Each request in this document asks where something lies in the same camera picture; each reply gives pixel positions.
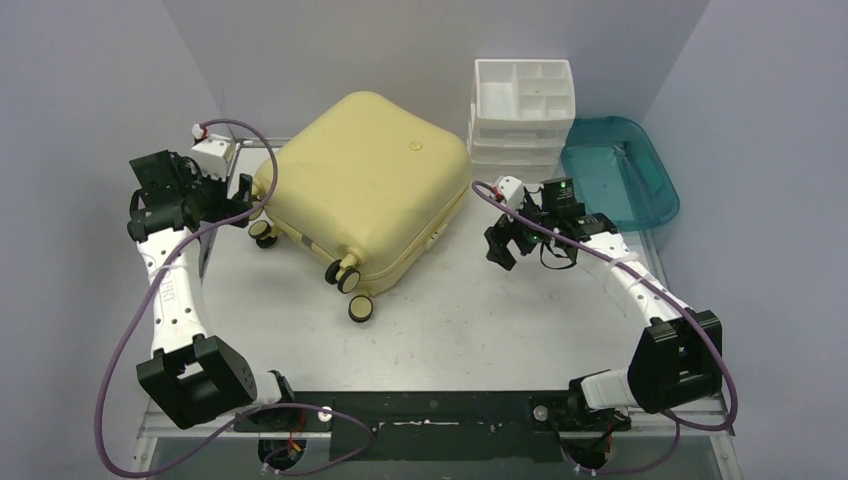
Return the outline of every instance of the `black caster wheel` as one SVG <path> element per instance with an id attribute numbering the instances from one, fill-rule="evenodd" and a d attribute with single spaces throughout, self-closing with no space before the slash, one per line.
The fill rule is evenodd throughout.
<path id="1" fill-rule="evenodd" d="M 256 246 L 262 249 L 271 248 L 277 243 L 277 237 L 257 238 Z"/>
<path id="2" fill-rule="evenodd" d="M 339 270 L 341 269 L 341 260 L 336 260 L 327 267 L 327 271 L 324 272 L 324 281 L 329 283 L 330 285 L 335 285 L 338 283 L 336 281 L 336 275 L 339 274 Z"/>
<path id="3" fill-rule="evenodd" d="M 269 233 L 271 233 L 271 224 L 269 224 L 265 220 L 259 220 L 247 229 L 247 234 L 250 235 L 250 238 L 254 240 L 259 240 L 260 238 L 268 235 Z"/>
<path id="4" fill-rule="evenodd" d="M 348 268 L 345 270 L 345 273 L 342 274 L 342 278 L 339 279 L 338 285 L 336 285 L 340 292 L 347 295 L 352 292 L 357 285 L 359 285 L 359 279 L 361 275 L 359 270 L 355 268 Z"/>
<path id="5" fill-rule="evenodd" d="M 372 313 L 374 313 L 374 302 L 367 295 L 353 297 L 347 306 L 347 314 L 356 323 L 367 322 L 371 318 Z"/>

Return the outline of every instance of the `yellow suitcase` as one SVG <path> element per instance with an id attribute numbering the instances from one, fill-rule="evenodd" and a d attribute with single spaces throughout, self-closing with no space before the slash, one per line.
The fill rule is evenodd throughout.
<path id="1" fill-rule="evenodd" d="M 276 155 L 271 224 L 249 233 L 260 247 L 285 233 L 328 264 L 328 283 L 357 291 L 348 307 L 357 322 L 444 232 L 471 182 L 462 140 L 372 92 L 348 95 Z M 258 198 L 271 172 L 270 160 L 257 170 Z"/>

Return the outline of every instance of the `blue transparent bin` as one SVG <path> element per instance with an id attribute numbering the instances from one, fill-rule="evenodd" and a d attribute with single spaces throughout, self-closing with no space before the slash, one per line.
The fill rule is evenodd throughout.
<path id="1" fill-rule="evenodd" d="M 576 119 L 560 158 L 586 209 L 605 214 L 621 231 L 658 227 L 680 209 L 648 134 L 626 118 Z"/>

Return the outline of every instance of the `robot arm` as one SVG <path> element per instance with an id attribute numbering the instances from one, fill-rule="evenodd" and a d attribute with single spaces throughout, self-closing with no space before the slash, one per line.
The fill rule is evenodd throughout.
<path id="1" fill-rule="evenodd" d="M 642 330 L 636 352 L 627 368 L 608 370 L 575 379 L 570 390 L 580 400 L 579 409 L 597 411 L 620 407 L 640 407 L 658 413 L 721 389 L 721 373 L 692 327 L 668 303 L 652 293 L 645 284 L 653 284 L 672 300 L 689 310 L 674 297 L 638 261 L 627 247 L 615 225 L 603 214 L 587 215 L 574 197 L 571 179 L 555 179 L 542 184 L 542 206 L 538 206 L 520 180 L 502 177 L 496 191 L 506 205 L 534 222 L 612 257 L 607 262 L 593 255 L 580 254 L 573 246 L 554 242 L 573 262 L 592 275 L 618 305 L 635 331 Z M 537 244 L 552 239 L 512 221 L 503 215 L 486 231 L 489 253 L 486 258 L 507 270 L 515 259 L 506 248 L 514 241 L 521 255 Z M 620 268 L 626 264 L 640 276 L 634 279 Z M 710 311 L 691 312 L 721 352 L 721 323 Z"/>
<path id="2" fill-rule="evenodd" d="M 153 303 L 151 359 L 137 365 L 136 373 L 145 391 L 182 429 L 235 409 L 292 400 L 285 378 L 273 371 L 254 376 L 244 357 L 204 324 L 201 240 L 164 265 L 201 222 L 250 209 L 248 175 L 239 178 L 238 192 L 227 198 L 234 151 L 232 141 L 212 135 L 192 148 L 191 158 L 162 151 L 130 162 L 141 188 L 133 194 L 127 230 L 151 283 L 166 270 Z M 235 225 L 246 224 L 245 219 Z"/>

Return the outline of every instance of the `gray wall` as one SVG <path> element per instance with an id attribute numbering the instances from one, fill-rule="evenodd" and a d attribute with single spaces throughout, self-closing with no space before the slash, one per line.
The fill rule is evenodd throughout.
<path id="1" fill-rule="evenodd" d="M 749 479 L 845 478 L 848 3 L 713 0 L 644 125 L 680 193 L 661 257 L 723 320 Z"/>
<path id="2" fill-rule="evenodd" d="M 146 286 L 127 162 L 190 146 L 192 123 L 218 112 L 159 2 L 4 1 L 0 45 L 2 477 L 107 478 L 94 398 Z M 147 402 L 139 330 L 107 402 L 124 467 Z"/>
<path id="3" fill-rule="evenodd" d="M 165 0 L 222 110 L 292 136 L 375 90 L 465 135 L 477 57 L 568 58 L 578 113 L 641 120 L 708 0 Z"/>

